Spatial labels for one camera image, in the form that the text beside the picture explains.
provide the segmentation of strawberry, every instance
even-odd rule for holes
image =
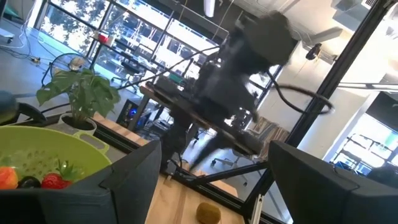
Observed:
[[[73,183],[76,179],[77,172],[73,170],[73,165],[69,166],[69,162],[65,161],[65,165],[58,160],[58,168],[56,173],[49,173],[44,176],[42,188],[44,189],[64,189]]]

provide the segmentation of wooden table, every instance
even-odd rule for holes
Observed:
[[[109,129],[119,133],[125,138],[143,146],[148,143],[137,134],[103,118],[99,114],[94,115],[94,120]],[[205,174],[198,171],[195,175]],[[220,180],[212,182],[213,185],[225,190],[231,195],[238,196],[236,189]],[[219,224],[243,224],[243,217],[220,204],[206,198],[198,192],[180,184],[176,180],[168,179],[159,175],[152,203],[147,214],[146,224],[200,224],[196,218],[196,210],[200,203],[207,202],[216,205],[221,210],[221,221]]]

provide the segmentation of potted plant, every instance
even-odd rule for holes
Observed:
[[[96,129],[96,124],[91,119],[94,113],[106,117],[120,100],[118,90],[111,87],[108,79],[86,68],[77,72],[57,71],[50,83],[37,90],[36,97],[42,106],[62,93],[69,97],[71,113],[61,115],[60,123],[89,134],[94,134]]]

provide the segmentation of red object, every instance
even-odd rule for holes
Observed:
[[[107,36],[105,36],[105,35],[103,35],[103,34],[98,34],[98,40],[99,40],[102,44],[107,43],[108,39],[109,39],[109,38],[108,38]]]
[[[0,167],[0,190],[16,189],[18,176],[12,167]]]
[[[42,181],[43,189],[64,189],[72,184],[72,181],[63,180],[60,174],[47,174]]]

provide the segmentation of monstera leaf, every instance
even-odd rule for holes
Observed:
[[[69,96],[76,122],[92,117],[96,111],[106,116],[113,111],[114,104],[120,101],[118,90],[111,87],[109,80],[95,75],[89,69],[83,69],[82,72],[58,72],[50,83],[37,91],[36,97],[41,106],[62,93]]]

